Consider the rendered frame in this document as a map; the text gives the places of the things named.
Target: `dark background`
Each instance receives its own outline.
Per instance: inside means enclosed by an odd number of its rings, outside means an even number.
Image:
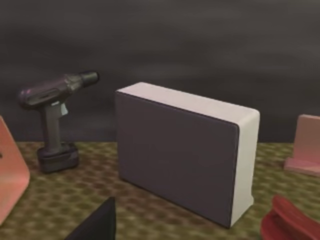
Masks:
[[[259,140],[292,142],[320,113],[316,0],[2,0],[0,114],[17,141],[41,141],[20,88],[97,70],[67,102],[67,141],[115,140],[114,92],[147,82],[261,112]]]

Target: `drill body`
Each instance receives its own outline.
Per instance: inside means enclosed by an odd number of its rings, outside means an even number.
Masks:
[[[37,151],[37,155],[43,172],[51,173],[78,165],[76,146],[73,143],[61,143],[59,118],[68,113],[65,105],[67,98],[98,81],[97,72],[65,74],[53,81],[20,91],[20,106],[40,113],[44,147]]]

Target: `red curved object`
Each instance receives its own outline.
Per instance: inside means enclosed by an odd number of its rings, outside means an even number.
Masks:
[[[271,211],[262,219],[263,240],[320,240],[320,224],[286,198],[275,195]]]

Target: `table surface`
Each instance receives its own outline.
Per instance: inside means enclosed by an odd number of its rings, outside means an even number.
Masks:
[[[63,240],[111,196],[116,197],[117,240],[257,240],[275,194],[320,221],[320,178],[283,170],[292,144],[258,144],[255,203],[231,229],[120,180],[114,142],[78,142],[79,167],[48,175],[38,171],[36,149],[41,145],[18,143],[30,169],[30,184],[0,227],[1,240]]]

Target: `salmon colored object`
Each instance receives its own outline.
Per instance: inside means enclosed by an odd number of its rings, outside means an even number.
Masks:
[[[320,240],[320,224],[276,195],[271,211],[262,219],[260,233],[263,240]]]
[[[293,157],[284,169],[320,177],[320,117],[300,115],[297,121]]]
[[[30,180],[30,172],[4,119],[0,116],[0,226]]]

